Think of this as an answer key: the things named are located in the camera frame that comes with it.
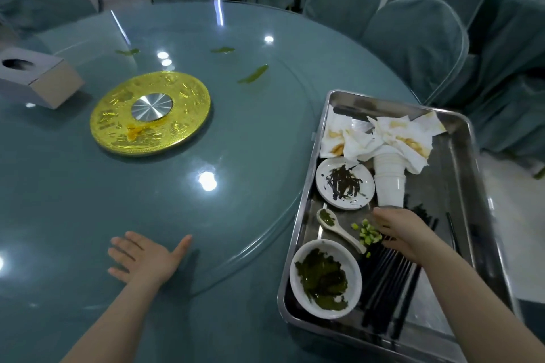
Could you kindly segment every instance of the white saucer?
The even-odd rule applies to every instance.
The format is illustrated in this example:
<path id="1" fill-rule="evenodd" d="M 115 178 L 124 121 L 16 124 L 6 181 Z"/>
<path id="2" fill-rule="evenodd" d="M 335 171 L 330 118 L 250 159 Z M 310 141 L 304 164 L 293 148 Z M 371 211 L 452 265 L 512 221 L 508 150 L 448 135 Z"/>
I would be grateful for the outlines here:
<path id="1" fill-rule="evenodd" d="M 355 197 L 333 199 L 333 189 L 328 184 L 327 176 L 335 168 L 346 165 L 346 168 L 352 168 L 351 172 L 356 178 L 361 180 L 360 192 Z M 373 176 L 367 168 L 359 162 L 347 160 L 344 157 L 328 158 L 324 160 L 316 170 L 316 187 L 325 201 L 334 207 L 341 209 L 360 209 L 367 205 L 374 195 Z"/>

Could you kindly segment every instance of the stainless steel tray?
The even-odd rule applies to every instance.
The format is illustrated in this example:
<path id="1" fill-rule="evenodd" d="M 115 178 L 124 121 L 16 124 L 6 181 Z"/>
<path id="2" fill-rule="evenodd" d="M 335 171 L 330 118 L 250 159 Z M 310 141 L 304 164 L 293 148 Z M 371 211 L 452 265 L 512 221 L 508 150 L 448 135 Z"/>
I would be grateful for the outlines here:
<path id="1" fill-rule="evenodd" d="M 328 238 L 343 244 L 354 255 L 356 254 L 344 240 L 323 230 L 315 215 L 324 203 L 316 190 L 314 177 L 328 105 L 332 105 L 336 113 L 351 116 L 356 120 L 356 124 L 357 120 L 366 121 L 367 116 L 408 115 L 412 120 L 430 110 L 437 113 L 447 132 L 434 137 L 433 150 L 428 160 L 429 166 L 419 175 L 407 174 L 405 193 L 409 195 L 409 205 L 416 206 L 422 203 L 429 215 L 438 218 L 435 232 L 448 244 L 452 244 L 451 227 L 446 215 L 450 213 L 460 254 L 520 318 L 518 303 L 512 296 L 503 267 L 500 241 L 494 232 L 493 219 L 477 166 L 478 153 L 469 120 L 456 112 L 390 102 L 346 91 L 328 93 L 316 132 L 290 249 L 278 289 L 278 309 L 282 317 L 286 322 L 310 332 L 354 346 L 375 349 L 395 358 L 396 361 L 466 361 L 423 270 L 403 330 L 396 340 L 391 337 L 392 325 L 399 316 L 399 305 L 403 303 L 406 287 L 392 323 L 384 335 L 376 335 L 361 325 L 362 310 L 355 309 L 342 319 L 323 320 L 311 316 L 297 303 L 291 291 L 289 275 L 291 260 L 299 247 L 313 239 Z M 343 212 L 340 214 L 343 216 L 341 222 L 350 224 L 370 217 L 375 200 L 376 198 L 369 206 L 360 210 Z M 357 236 L 357 232 L 350 227 L 345 229 Z"/>

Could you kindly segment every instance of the stack of white paper cups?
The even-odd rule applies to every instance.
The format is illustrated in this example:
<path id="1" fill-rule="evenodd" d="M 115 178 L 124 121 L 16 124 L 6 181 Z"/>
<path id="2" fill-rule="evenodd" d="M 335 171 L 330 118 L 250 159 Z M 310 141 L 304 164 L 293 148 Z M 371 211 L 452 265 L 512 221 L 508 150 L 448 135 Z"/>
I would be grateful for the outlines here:
<path id="1" fill-rule="evenodd" d="M 405 158 L 397 153 L 373 157 L 375 188 L 379 207 L 403 207 L 405 195 Z"/>

